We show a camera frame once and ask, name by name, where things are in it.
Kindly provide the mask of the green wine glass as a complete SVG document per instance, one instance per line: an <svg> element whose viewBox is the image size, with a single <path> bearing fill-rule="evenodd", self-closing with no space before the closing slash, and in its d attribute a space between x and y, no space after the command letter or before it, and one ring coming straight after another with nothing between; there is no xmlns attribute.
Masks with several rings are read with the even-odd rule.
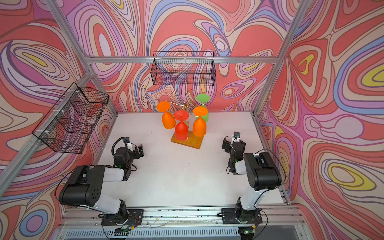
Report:
<svg viewBox="0 0 384 240"><path fill-rule="evenodd" d="M209 101L210 101L210 97L206 94L199 94L197 97L196 97L196 100L198 103L201 104L202 107L204 107L206 110L207 110L207 107L205 106L205 104L207 104ZM205 116L202 117L202 119L207 123L209 121L209 111L207 111L207 114Z"/></svg>

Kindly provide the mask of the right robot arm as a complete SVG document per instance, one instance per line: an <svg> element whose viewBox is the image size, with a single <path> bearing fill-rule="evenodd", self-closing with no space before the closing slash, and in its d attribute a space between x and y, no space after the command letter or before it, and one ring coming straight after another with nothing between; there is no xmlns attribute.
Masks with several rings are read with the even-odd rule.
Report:
<svg viewBox="0 0 384 240"><path fill-rule="evenodd" d="M230 154L227 174L247 176L249 187L238 198L233 208L222 208L218 214L225 225L256 224L263 222L261 210L258 208L263 197L278 188L283 179L271 155L264 149L254 153L246 153L246 143L241 134L235 132L224 137L222 149Z"/></svg>

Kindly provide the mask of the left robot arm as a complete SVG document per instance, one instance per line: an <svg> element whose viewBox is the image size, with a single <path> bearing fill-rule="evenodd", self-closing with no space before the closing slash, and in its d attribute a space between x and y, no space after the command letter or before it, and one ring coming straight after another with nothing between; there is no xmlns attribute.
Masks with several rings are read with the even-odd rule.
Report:
<svg viewBox="0 0 384 240"><path fill-rule="evenodd" d="M144 211L129 210L124 200L105 193L107 183L128 181L137 171L134 160L144 156L143 146L133 144L129 137L120 137L112 145L112 165L82 165L76 167L61 190L58 201L63 206L82 207L97 211L101 225L119 226L131 231L142 224Z"/></svg>

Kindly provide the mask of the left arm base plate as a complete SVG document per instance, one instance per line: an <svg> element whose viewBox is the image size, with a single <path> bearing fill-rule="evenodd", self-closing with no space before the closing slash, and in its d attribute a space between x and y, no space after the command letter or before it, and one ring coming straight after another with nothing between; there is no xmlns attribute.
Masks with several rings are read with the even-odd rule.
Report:
<svg viewBox="0 0 384 240"><path fill-rule="evenodd" d="M102 226L139 226L142 224L144 209L128 209L116 214L99 214Z"/></svg>

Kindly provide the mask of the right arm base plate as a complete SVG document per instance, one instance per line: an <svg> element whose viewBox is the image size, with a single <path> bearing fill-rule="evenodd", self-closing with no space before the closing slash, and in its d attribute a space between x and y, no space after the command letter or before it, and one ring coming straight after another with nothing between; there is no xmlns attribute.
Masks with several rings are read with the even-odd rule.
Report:
<svg viewBox="0 0 384 240"><path fill-rule="evenodd" d="M245 211L236 208L222 208L217 217L222 218L223 224L254 224L263 223L259 210Z"/></svg>

